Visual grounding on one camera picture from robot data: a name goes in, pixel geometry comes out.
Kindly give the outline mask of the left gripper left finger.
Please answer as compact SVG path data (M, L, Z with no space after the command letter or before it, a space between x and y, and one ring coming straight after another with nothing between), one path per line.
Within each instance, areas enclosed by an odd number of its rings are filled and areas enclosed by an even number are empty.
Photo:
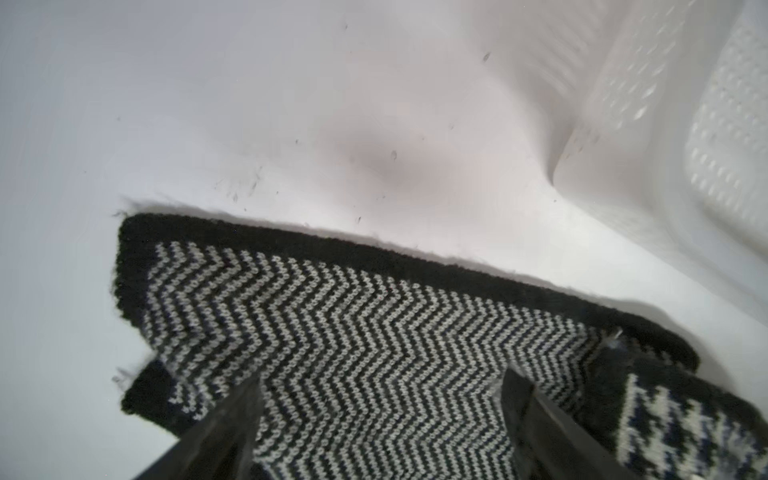
M219 400L199 421L176 415L164 397L173 379L165 371L144 371L133 380L133 413L165 426L179 437L139 479L264 479L255 459L264 413L261 375L255 373Z

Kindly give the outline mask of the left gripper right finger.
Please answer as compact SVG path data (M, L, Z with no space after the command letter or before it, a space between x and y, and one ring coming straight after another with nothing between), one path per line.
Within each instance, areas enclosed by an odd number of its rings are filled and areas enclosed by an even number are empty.
M500 405L519 479L636 479L586 430L513 368Z

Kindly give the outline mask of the black white houndstooth scarf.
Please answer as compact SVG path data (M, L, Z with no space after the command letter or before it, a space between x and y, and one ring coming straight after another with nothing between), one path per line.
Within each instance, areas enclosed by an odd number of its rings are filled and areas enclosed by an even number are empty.
M765 418L701 379L684 338L545 287L139 213L118 231L114 294L154 354L140 373L170 375L178 417L201 420L261 375L264 479L519 479L500 405L508 368L637 479L767 475Z

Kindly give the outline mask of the white perforated plastic basket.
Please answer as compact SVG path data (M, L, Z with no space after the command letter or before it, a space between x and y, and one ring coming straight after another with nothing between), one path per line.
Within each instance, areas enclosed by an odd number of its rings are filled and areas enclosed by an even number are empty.
M617 1L553 172L579 208L767 318L767 5Z

